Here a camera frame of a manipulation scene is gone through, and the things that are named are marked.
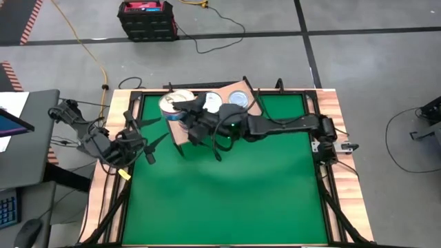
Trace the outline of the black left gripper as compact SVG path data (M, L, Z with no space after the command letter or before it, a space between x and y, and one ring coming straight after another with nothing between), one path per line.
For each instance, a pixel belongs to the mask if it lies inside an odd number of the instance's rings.
M136 124L139 129L141 129L142 127L155 124L160 120L161 117L137 120ZM146 144L145 138L142 137L138 130L126 128L116 134L115 141L120 148L124 162L128 163L138 154L140 149L143 149L145 154L153 154L156 151L156 147L168 135L169 133L165 133L151 143Z

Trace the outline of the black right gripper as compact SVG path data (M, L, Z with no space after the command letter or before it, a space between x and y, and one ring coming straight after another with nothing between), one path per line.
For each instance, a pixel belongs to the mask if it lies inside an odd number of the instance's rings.
M187 113L181 119L181 127L193 145L199 145L208 136L231 136L231 124L237 124L247 116L246 107L233 103L223 103L217 112L211 113L203 108L205 102L206 93L203 92L194 100L172 103L174 109Z

